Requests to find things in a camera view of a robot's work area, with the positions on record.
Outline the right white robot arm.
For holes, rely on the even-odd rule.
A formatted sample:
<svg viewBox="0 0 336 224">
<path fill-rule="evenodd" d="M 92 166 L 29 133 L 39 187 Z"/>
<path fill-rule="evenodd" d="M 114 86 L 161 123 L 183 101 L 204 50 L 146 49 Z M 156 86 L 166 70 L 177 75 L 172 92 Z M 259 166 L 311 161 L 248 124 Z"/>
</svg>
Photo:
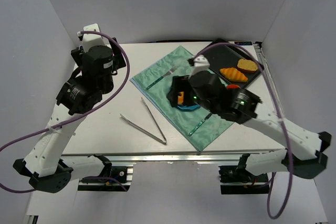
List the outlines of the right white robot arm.
<svg viewBox="0 0 336 224">
<path fill-rule="evenodd" d="M 289 171 L 313 179 L 327 167 L 324 150 L 330 146 L 331 134 L 314 133 L 287 119 L 279 119 L 262 103 L 260 97 L 233 84 L 225 86 L 208 71 L 189 76 L 175 76 L 167 98 L 172 107 L 200 105 L 222 119 L 254 129 L 284 146 L 265 154 L 244 154 L 234 176 L 244 181 L 264 173 Z"/>
</svg>

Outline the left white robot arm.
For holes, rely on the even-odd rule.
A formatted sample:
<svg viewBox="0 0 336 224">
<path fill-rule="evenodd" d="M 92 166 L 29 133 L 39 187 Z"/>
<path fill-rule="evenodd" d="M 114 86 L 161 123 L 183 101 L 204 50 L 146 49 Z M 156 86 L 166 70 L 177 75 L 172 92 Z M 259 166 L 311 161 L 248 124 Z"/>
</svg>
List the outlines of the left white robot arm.
<svg viewBox="0 0 336 224">
<path fill-rule="evenodd" d="M 72 180 L 108 179 L 112 173 L 112 164 L 103 155 L 71 158 L 62 153 L 87 112 L 113 90 L 113 76 L 125 62 L 117 47 L 106 46 L 95 34 L 84 34 L 82 48 L 72 50 L 71 56 L 77 68 L 59 91 L 48 122 L 57 127 L 42 134 L 32 151 L 13 164 L 37 191 L 57 193 Z"/>
</svg>

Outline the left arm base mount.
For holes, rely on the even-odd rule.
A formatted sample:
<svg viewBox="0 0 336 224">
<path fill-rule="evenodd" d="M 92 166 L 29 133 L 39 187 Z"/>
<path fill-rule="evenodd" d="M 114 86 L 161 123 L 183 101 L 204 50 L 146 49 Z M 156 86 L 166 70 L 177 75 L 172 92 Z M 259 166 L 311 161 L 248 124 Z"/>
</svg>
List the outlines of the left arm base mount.
<svg viewBox="0 0 336 224">
<path fill-rule="evenodd" d="M 126 192 L 133 176 L 133 166 L 112 166 L 102 176 L 89 176 L 79 181 L 78 191 Z"/>
</svg>

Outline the orange ring donut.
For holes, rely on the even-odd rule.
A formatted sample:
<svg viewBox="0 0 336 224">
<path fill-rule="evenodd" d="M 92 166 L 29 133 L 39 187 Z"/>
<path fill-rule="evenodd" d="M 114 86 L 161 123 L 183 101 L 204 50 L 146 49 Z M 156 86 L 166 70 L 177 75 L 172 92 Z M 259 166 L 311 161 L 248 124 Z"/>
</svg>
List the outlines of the orange ring donut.
<svg viewBox="0 0 336 224">
<path fill-rule="evenodd" d="M 183 105 L 184 103 L 184 92 L 179 92 L 177 95 L 177 104 Z"/>
</svg>

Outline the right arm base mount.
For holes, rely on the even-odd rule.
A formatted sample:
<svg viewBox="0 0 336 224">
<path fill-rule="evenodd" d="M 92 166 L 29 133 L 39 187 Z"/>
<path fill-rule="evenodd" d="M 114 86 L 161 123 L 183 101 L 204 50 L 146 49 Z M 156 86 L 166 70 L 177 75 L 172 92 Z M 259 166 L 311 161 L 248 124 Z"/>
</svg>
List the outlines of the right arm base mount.
<svg viewBox="0 0 336 224">
<path fill-rule="evenodd" d="M 267 174 L 252 175 L 245 170 L 237 170 L 237 166 L 220 166 L 220 192 L 222 195 L 259 195 L 269 193 Z"/>
</svg>

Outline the metal tongs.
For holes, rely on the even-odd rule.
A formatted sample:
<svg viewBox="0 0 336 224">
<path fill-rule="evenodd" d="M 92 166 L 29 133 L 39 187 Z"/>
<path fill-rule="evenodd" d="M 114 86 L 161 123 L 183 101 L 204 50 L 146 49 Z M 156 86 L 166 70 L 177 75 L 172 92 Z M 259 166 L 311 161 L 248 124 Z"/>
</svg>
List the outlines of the metal tongs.
<svg viewBox="0 0 336 224">
<path fill-rule="evenodd" d="M 167 138 L 164 134 L 164 132 L 162 131 L 160 125 L 158 124 L 152 110 L 150 109 L 148 103 L 145 101 L 144 98 L 141 98 L 141 102 L 144 106 L 144 109 L 146 110 L 146 113 L 148 114 L 147 116 L 145 116 L 144 119 L 149 119 L 151 122 L 151 128 L 150 129 L 146 129 L 143 127 L 143 125 L 139 125 L 135 122 L 132 122 L 130 119 L 128 119 L 126 116 L 124 116 L 123 114 L 120 114 L 120 118 L 129 126 L 131 126 L 132 128 L 138 130 L 139 132 L 145 134 L 147 137 L 155 140 L 156 142 L 162 144 L 162 145 L 167 145 Z"/>
</svg>

